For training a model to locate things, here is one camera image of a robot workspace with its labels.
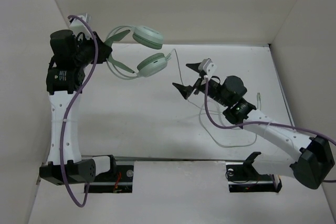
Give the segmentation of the mint green headphones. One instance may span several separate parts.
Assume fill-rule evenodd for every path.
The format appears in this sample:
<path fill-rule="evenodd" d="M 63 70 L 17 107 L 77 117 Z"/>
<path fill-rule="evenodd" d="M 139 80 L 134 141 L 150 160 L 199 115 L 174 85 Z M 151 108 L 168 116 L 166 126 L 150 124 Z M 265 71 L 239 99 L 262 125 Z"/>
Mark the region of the mint green headphones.
<path fill-rule="evenodd" d="M 134 80 L 151 77 L 167 67 L 170 54 L 161 51 L 163 48 L 163 35 L 153 28 L 143 25 L 121 25 L 112 29 L 105 38 L 105 45 L 112 47 L 125 37 L 132 37 L 134 42 L 143 47 L 151 55 L 142 59 L 133 70 L 125 63 L 115 58 L 111 53 L 107 58 L 107 67 L 110 72 L 121 80 Z"/>

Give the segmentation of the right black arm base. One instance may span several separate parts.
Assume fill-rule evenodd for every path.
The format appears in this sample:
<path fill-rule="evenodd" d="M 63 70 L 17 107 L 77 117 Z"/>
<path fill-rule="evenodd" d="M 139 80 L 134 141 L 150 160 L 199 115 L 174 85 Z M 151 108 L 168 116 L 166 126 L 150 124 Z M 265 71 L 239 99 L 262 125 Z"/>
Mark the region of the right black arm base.
<path fill-rule="evenodd" d="M 225 177 L 230 193 L 279 193 L 282 189 L 278 175 L 259 174 L 253 167 L 245 168 L 240 163 L 227 164 Z"/>

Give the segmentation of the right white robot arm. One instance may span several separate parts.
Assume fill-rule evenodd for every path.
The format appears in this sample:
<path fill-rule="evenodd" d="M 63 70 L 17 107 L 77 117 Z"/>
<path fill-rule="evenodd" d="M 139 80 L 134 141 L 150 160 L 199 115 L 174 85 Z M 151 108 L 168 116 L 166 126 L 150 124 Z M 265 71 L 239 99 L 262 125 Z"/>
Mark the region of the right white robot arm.
<path fill-rule="evenodd" d="M 331 144 L 335 140 L 309 129 L 285 125 L 263 114 L 255 105 L 244 99 L 247 88 L 241 78 L 228 76 L 223 83 L 214 81 L 216 65 L 210 59 L 186 66 L 199 74 L 192 86 L 174 83 L 184 99 L 191 94 L 204 94 L 204 109 L 209 121 L 219 129 L 240 128 L 252 132 L 289 155 L 285 161 L 268 158 L 262 152 L 253 152 L 242 163 L 246 180 L 255 180 L 259 175 L 276 174 L 295 178 L 310 189 L 318 189 L 335 165 Z M 225 119 L 229 126 L 217 124 L 209 114 L 208 99 L 224 106 Z"/>

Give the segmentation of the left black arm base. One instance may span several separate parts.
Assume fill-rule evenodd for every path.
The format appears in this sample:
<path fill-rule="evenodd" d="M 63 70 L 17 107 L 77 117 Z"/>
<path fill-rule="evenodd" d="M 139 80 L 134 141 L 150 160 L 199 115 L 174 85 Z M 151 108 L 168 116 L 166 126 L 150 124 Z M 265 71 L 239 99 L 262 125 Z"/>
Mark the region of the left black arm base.
<path fill-rule="evenodd" d="M 117 173 L 99 174 L 90 184 L 89 194 L 129 194 L 133 191 L 134 164 L 117 165 Z"/>

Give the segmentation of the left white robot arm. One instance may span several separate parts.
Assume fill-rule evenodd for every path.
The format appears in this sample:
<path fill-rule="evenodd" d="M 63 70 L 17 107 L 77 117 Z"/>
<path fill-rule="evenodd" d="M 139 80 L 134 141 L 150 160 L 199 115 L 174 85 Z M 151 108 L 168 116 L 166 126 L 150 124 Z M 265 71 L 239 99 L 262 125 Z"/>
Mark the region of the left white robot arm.
<path fill-rule="evenodd" d="M 54 55 L 49 63 L 46 86 L 51 105 L 51 145 L 47 163 L 40 167 L 42 179 L 55 184 L 92 183 L 98 175 L 105 180 L 117 176 L 112 155 L 82 159 L 78 143 L 79 102 L 87 65 L 103 63 L 112 51 L 100 39 L 83 38 L 71 30 L 50 35 Z"/>

